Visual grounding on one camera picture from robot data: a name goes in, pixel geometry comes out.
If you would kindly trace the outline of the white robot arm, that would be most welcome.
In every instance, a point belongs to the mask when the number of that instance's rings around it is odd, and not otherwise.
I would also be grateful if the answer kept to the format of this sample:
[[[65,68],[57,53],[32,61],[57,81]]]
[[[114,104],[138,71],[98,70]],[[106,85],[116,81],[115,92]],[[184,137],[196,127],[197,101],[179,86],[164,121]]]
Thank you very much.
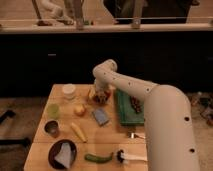
[[[119,74],[112,59],[93,76],[96,91],[112,85],[144,103],[148,171],[200,171],[191,104],[180,89]]]

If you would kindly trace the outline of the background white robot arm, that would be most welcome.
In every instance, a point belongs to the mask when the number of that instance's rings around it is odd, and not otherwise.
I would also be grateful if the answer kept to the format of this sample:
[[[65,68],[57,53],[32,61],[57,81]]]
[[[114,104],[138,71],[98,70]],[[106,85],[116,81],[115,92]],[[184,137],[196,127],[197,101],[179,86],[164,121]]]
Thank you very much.
[[[52,0],[41,0],[41,5],[45,10],[50,12],[52,19],[55,19],[64,25],[73,24],[73,21],[64,14],[63,9],[59,5],[54,4]]]

